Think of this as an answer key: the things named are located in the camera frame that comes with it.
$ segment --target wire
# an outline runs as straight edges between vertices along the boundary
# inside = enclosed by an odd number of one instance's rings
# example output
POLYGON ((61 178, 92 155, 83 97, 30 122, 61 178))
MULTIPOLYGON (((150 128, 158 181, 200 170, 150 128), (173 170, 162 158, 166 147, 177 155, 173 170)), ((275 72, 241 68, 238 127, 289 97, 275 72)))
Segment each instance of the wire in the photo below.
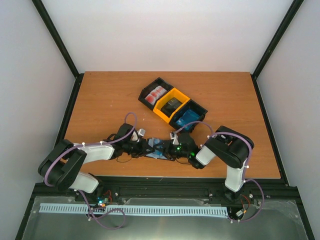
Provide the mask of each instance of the wire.
POLYGON ((191 125, 191 124, 204 124, 204 125, 206 125, 206 126, 210 129, 211 134, 214 134, 214 130, 212 129, 212 127, 211 127, 208 123, 206 123, 206 122, 204 122, 204 121, 192 121, 192 122, 189 122, 189 123, 187 123, 186 125, 184 125, 183 127, 180 127, 177 131, 174 131, 173 133, 177 134, 177 133, 179 133, 180 131, 182 131, 182 129, 184 129, 185 127, 187 127, 187 126, 189 126, 189 125, 191 125))
POLYGON ((178 159, 176 159, 176 161, 177 161, 178 163, 180 163, 180 164, 191 165, 189 162, 180 162, 180 161, 178 161, 178 159))
POLYGON ((132 157, 131 157, 128 161, 118 161, 118 158, 119 158, 119 157, 116 158, 116 161, 117 161, 118 163, 122 163, 122 164, 127 163, 127 162, 129 162, 129 161, 132 159, 132 157))
POLYGON ((245 205, 244 205, 244 201, 242 201, 242 199, 240 201, 241 201, 241 205, 242 205, 243 210, 246 210, 245 205))
POLYGON ((117 229, 121 228, 121 227, 125 224, 125 222, 126 222, 126 214, 125 214, 125 212, 124 212, 122 209, 120 209, 120 208, 113 208, 113 209, 111 209, 110 211, 107 211, 105 214, 103 214, 103 215, 101 215, 101 216, 99 216, 99 217, 96 217, 95 214, 93 213, 92 209, 91 209, 91 206, 90 206, 90 204, 89 204, 89 202, 88 202, 88 199, 86 198, 85 193, 84 193, 83 191, 81 191, 81 190, 78 190, 78 192, 82 195, 85 204, 88 206, 88 210, 89 210, 90 216, 92 216, 92 218, 96 221, 96 223, 99 224, 101 227, 103 227, 103 228, 105 228, 105 229, 108 229, 108 230, 117 230, 117 229), (103 224, 99 221, 99 219, 102 219, 102 218, 104 218, 105 216, 107 216, 108 214, 110 214, 110 213, 112 213, 112 212, 115 212, 115 211, 119 211, 119 212, 121 212, 122 215, 123 215, 123 221, 122 221, 121 225, 116 226, 116 227, 108 227, 108 226, 103 225, 103 224))
MULTIPOLYGON (((231 133, 231 132, 226 132, 226 131, 215 132, 214 134, 212 134, 210 136, 210 138, 218 136, 218 135, 233 136, 233 137, 236 137, 236 138, 242 140, 246 144, 246 146, 248 147, 248 150, 249 150, 249 154, 248 154, 248 157, 246 159, 246 163, 245 164, 248 166, 249 161, 251 159, 251 155, 252 155, 252 147, 251 147, 250 143, 244 137, 242 137, 242 136, 240 136, 238 134, 231 133)), ((242 178, 241 178, 242 181, 245 180, 246 171, 247 171, 247 168, 245 167, 244 170, 243 170, 243 173, 242 173, 242 178)))
POLYGON ((241 196, 242 197, 244 197, 245 198, 245 200, 248 202, 248 207, 246 208, 246 210, 248 210, 248 208, 250 207, 250 201, 249 201, 249 198, 247 198, 245 195, 242 195, 241 194, 241 196))
MULTIPOLYGON (((138 122, 138 118, 137 118, 137 115, 134 113, 134 112, 128 112, 125 117, 124 117, 124 123, 127 123, 127 117, 132 114, 134 116, 134 124, 133 124, 133 127, 132 129, 126 134, 124 135, 123 137, 120 137, 118 138, 117 140, 113 140, 113 141, 108 141, 108 142, 105 142, 105 143, 100 143, 100 142, 95 142, 95 143, 86 143, 85 146, 87 147, 92 147, 92 146, 101 146, 101 145, 110 145, 110 144, 114 144, 114 143, 117 143, 123 139, 125 139, 126 137, 128 137, 135 129, 136 129, 136 125, 137 125, 137 122, 138 122)), ((77 149, 77 148, 81 148, 83 147, 84 145, 82 144, 78 144, 78 145, 75 145, 69 149, 67 149, 66 151, 64 151, 63 153, 61 153, 54 161, 53 163, 50 165, 50 167, 48 168, 48 170, 46 171, 45 173, 45 176, 44 176, 44 183, 45 185, 49 186, 49 187, 53 187, 52 184, 50 184, 48 182, 48 176, 50 174, 50 172, 52 171, 52 169, 54 168, 54 166, 68 153, 70 153, 71 151, 77 149)))
MULTIPOLYGON (((252 217, 249 217, 249 218, 246 219, 246 220, 240 220, 239 223, 248 222, 248 221, 254 219, 256 216, 258 216, 258 214, 261 212, 262 207, 263 207, 263 205, 264 205, 264 203, 265 203, 264 191, 262 190, 262 188, 261 188, 261 186, 259 185, 259 183, 258 183, 256 180, 252 179, 252 178, 247 179, 245 182, 246 182, 246 183, 247 183, 247 182, 254 182, 254 183, 258 186, 258 188, 259 188, 259 190, 260 190, 260 192, 261 192, 261 196, 262 196, 262 203, 261 203, 261 206, 260 206, 260 208, 258 209, 258 211, 257 211, 252 217)), ((227 216, 227 218, 228 218, 231 222, 234 221, 234 220, 231 219, 229 216, 227 216)))

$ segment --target blue object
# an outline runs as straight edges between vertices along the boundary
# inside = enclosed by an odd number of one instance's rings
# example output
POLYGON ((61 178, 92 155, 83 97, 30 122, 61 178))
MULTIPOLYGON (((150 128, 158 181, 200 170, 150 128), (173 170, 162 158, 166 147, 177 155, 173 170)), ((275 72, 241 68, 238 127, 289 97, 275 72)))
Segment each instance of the blue object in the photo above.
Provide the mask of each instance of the blue object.
MULTIPOLYGON (((159 144, 161 142, 162 142, 161 139, 153 137, 149 139, 148 144, 150 147, 153 147, 154 145, 159 144)), ((147 154, 146 157, 154 158, 154 159, 167 159, 163 155, 163 153, 159 150, 154 150, 154 152, 147 154)))
MULTIPOLYGON (((183 127, 184 125, 191 123, 193 121, 197 121, 199 119, 199 115, 196 114, 194 111, 192 111, 191 109, 188 109, 187 111, 185 111, 185 113, 182 115, 182 117, 180 117, 177 121, 176 124, 178 124, 180 127, 183 127)), ((189 130, 191 128, 192 124, 190 124, 189 126, 186 126, 184 129, 185 130, 189 130)))

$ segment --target white wall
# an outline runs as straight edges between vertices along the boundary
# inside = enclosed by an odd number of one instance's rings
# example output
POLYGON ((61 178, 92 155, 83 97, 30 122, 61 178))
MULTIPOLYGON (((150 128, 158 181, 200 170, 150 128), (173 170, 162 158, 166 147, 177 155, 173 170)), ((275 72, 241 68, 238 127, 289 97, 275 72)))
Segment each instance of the white wall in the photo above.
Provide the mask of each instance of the white wall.
POLYGON ((31 0, 0 1, 0 239, 15 239, 74 78, 31 0))
POLYGON ((43 1, 81 72, 252 72, 291 2, 43 1))
POLYGON ((302 4, 258 78, 290 185, 320 239, 320 1, 302 4))

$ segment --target small white object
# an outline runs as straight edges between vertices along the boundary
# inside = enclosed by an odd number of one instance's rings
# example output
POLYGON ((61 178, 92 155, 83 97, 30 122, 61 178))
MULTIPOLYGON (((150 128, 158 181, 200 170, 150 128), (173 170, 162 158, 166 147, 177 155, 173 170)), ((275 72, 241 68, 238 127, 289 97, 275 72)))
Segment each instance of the small white object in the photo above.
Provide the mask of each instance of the small white object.
POLYGON ((173 145, 179 145, 178 135, 174 132, 170 132, 170 139, 172 140, 173 145))
POLYGON ((94 190, 98 187, 99 182, 96 178, 90 174, 79 172, 76 176, 74 182, 69 187, 70 189, 79 189, 85 191, 88 194, 93 193, 94 190))
POLYGON ((235 193, 238 192, 246 182, 245 180, 242 180, 246 162, 247 160, 244 161, 242 168, 226 166, 226 179, 224 184, 228 189, 235 193))
POLYGON ((244 214, 244 212, 243 212, 242 210, 239 210, 239 211, 236 212, 235 215, 236 215, 237 217, 240 217, 242 214, 244 214))
POLYGON ((133 131, 131 140, 132 140, 132 141, 138 141, 138 139, 139 139, 139 136, 137 135, 136 131, 133 131))
POLYGON ((143 137, 145 134, 146 134, 146 130, 144 130, 143 128, 140 128, 140 129, 138 130, 138 135, 139 135, 140 137, 143 137))
POLYGON ((201 163, 203 166, 208 165, 215 157, 216 155, 205 145, 195 156, 198 162, 201 163))

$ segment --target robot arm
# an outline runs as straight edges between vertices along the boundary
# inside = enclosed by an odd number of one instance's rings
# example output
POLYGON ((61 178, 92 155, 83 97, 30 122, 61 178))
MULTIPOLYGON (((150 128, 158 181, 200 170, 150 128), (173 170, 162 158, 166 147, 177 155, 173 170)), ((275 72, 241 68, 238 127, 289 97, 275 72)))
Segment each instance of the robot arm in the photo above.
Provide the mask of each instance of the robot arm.
MULTIPOLYGON (((59 161, 54 165, 48 175, 48 182, 59 191, 75 189, 83 190, 90 194, 93 193, 98 187, 99 181, 90 174, 80 172, 83 164, 98 160, 115 159, 121 156, 123 152, 131 154, 134 158, 138 158, 153 151, 151 147, 147 146, 146 140, 142 138, 145 132, 143 129, 133 131, 132 134, 117 143, 107 144, 107 142, 111 141, 111 137, 113 137, 113 140, 119 139, 125 136, 132 128, 132 125, 124 123, 119 128, 118 133, 112 134, 105 141, 98 142, 93 146, 86 146, 86 144, 83 143, 82 147, 74 149, 63 157, 65 162, 59 161)), ((45 177, 55 159, 67 149, 76 145, 78 144, 74 144, 66 139, 60 141, 40 164, 38 173, 45 177)))
POLYGON ((216 133, 224 132, 226 134, 218 134, 209 137, 202 149, 195 156, 199 163, 199 168, 204 168, 215 157, 219 157, 227 165, 225 186, 233 192, 238 192, 244 184, 245 170, 247 168, 249 147, 246 143, 233 134, 240 136, 247 141, 251 149, 254 148, 253 141, 236 131, 225 126, 220 126, 216 133))
MULTIPOLYGON (((225 186, 236 193, 244 184, 244 171, 249 156, 248 147, 243 140, 228 134, 219 134, 219 132, 241 136, 253 148, 254 144, 247 136, 221 126, 216 131, 217 136, 209 137, 201 148, 196 145, 189 133, 171 134, 170 140, 163 140, 160 144, 151 147, 148 145, 147 140, 142 138, 145 131, 140 129, 139 131, 134 130, 121 141, 114 142, 127 135, 132 128, 132 125, 124 123, 116 134, 110 135, 107 139, 94 146, 86 146, 83 143, 83 146, 64 156, 65 163, 59 161, 52 168, 47 178, 48 182, 59 191, 75 189, 92 194, 99 186, 99 181, 90 174, 80 172, 83 164, 97 160, 115 159, 123 153, 131 155, 133 158, 139 158, 158 150, 168 160, 174 161, 178 158, 187 158, 188 162, 196 169, 203 169, 215 157, 219 157, 227 164, 225 186)), ((59 142, 41 163, 38 173, 45 177, 54 160, 73 146, 74 144, 66 139, 59 142)))

